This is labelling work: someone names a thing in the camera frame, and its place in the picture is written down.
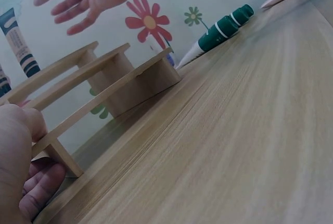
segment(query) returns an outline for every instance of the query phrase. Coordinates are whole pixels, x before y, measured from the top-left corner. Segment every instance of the yellow flower center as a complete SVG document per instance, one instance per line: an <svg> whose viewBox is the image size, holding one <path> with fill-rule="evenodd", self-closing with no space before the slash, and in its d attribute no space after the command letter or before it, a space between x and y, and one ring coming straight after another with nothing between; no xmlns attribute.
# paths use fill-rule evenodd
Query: yellow flower center
<svg viewBox="0 0 333 224"><path fill-rule="evenodd" d="M151 16L146 16L144 18L144 24L149 30L153 30L156 28L156 22L155 19Z"/></svg>

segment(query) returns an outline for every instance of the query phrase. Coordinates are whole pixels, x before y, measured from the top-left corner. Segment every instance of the flower stem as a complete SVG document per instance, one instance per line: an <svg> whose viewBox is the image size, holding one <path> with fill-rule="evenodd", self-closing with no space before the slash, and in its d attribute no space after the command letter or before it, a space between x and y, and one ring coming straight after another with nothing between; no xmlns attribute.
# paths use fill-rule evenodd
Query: flower stem
<svg viewBox="0 0 333 224"><path fill-rule="evenodd" d="M209 30L208 27L207 27L207 25L202 21L202 19L199 19L199 21L203 24L203 26L205 26L205 28L206 28L207 30Z"/></svg>

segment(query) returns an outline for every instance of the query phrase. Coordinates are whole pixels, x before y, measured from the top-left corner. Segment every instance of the curved wooden piece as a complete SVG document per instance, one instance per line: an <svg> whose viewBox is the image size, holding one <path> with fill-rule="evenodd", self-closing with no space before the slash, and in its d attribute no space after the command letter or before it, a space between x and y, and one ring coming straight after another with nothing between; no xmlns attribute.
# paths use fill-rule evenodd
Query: curved wooden piece
<svg viewBox="0 0 333 224"><path fill-rule="evenodd" d="M157 56L153 57L151 60L142 64L132 72L126 74L117 82L109 86L107 89L98 94L94 99L90 100L87 104L82 106L79 110L77 110L73 115L68 117L65 121L59 124L54 130L52 130L49 134L43 137L38 143L36 143L32 147L32 158L37 156L41 151L46 149L50 144L52 144L53 140L57 139L60 135L62 135L65 131L67 131L70 127L72 127L76 122L78 122L82 117L88 114L93 108L97 107L99 104L104 102L110 95L115 93L118 89L128 84L131 80L135 79L151 66L156 64L158 61L161 61L163 57L165 57L172 50L171 48L167 48L162 51Z"/></svg>
<svg viewBox="0 0 333 224"><path fill-rule="evenodd" d="M25 108L35 108L39 111L46 108L48 105L65 95L71 89L92 77L97 72L101 71L107 63L112 61L119 53L124 52L129 48L129 44L124 44L117 49L105 54L104 56L95 59L93 62L88 63L68 77L62 79L43 94L38 96L25 105Z"/></svg>
<svg viewBox="0 0 333 224"><path fill-rule="evenodd" d="M17 104L23 98L27 98L31 93L38 90L43 85L47 84L52 79L56 78L60 74L66 72L70 68L74 67L80 57L89 49L95 49L98 46L98 42L93 42L72 54L60 59L54 64L48 66L47 68L41 70L34 76L27 79L25 82L17 86L12 91L8 92L6 95L0 98L0 105L4 105L7 102Z"/></svg>

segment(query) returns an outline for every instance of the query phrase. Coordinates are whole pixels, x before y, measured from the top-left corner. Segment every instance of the wall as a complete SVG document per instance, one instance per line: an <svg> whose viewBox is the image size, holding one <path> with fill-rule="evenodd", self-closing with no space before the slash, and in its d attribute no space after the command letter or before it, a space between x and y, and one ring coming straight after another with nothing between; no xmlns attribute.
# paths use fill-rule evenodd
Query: wall
<svg viewBox="0 0 333 224"><path fill-rule="evenodd" d="M36 8L32 5L33 0L0 0L0 14L3 13L7 7L14 6L16 13L19 15L19 26L41 68L52 64L63 56L93 41L99 42L99 47L96 50L98 56L125 42L129 42L131 48L128 50L127 56L134 66L142 64L153 56L153 52L147 43L141 43L138 40L138 34L142 28L129 29L128 26L131 25L129 25L128 22L126 25L125 19L127 17L137 17L126 4L104 12L94 26L85 30L83 33L75 36L66 36L66 29L81 20L84 15L68 23L55 25L50 15L50 10L60 1L62 0L51 0L46 5ZM205 33L205 25L208 27L211 26L215 21L245 3L258 9L265 0L147 1L150 7L152 7L154 3L160 5L159 17L162 15L167 16L168 20L166 20L165 23L168 21L170 23L162 27L168 31L172 37L170 38L169 34L166 34L166 38L169 39L175 51L175 62L178 63L193 42ZM193 23L193 25L190 26L191 23L189 20L187 20L188 24L185 23L187 17L184 13L191 12L189 7L192 7L193 10L197 7L199 10L197 13L202 14L202 20L198 21L199 24ZM6 74L10 77L12 87L17 86L26 79L25 74L21 70L2 34L0 34L0 63ZM52 84L48 84L46 87L37 91L31 95L31 98L51 85ZM54 128L64 120L69 113L74 112L80 105L83 105L91 99L93 96L89 93L89 89L89 85L83 83L71 93L63 96L60 100L44 110L43 114L49 129ZM77 150L82 143L88 140L90 136L111 119L110 116L106 117L106 119L100 119L99 115L102 112L103 109L101 108L100 113L87 115L76 124L74 128L61 136L60 141L70 153Z"/></svg>

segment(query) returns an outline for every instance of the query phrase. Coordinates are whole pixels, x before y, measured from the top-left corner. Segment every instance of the wooden table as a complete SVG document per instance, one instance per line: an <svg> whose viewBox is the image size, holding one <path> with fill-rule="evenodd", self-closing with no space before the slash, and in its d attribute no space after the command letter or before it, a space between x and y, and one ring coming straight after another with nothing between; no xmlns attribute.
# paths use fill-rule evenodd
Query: wooden table
<svg viewBox="0 0 333 224"><path fill-rule="evenodd" d="M332 25L333 0L259 13L109 125L36 223L333 223Z"/></svg>

